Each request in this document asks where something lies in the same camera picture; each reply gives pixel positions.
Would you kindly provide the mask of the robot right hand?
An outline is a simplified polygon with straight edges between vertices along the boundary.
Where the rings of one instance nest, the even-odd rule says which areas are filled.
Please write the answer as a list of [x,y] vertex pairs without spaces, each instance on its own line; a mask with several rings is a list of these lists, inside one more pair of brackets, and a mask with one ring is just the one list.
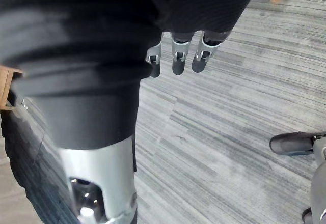
[[202,72],[250,0],[1,0],[1,64],[24,71],[14,90],[39,107],[81,223],[136,223],[135,126],[142,79]]

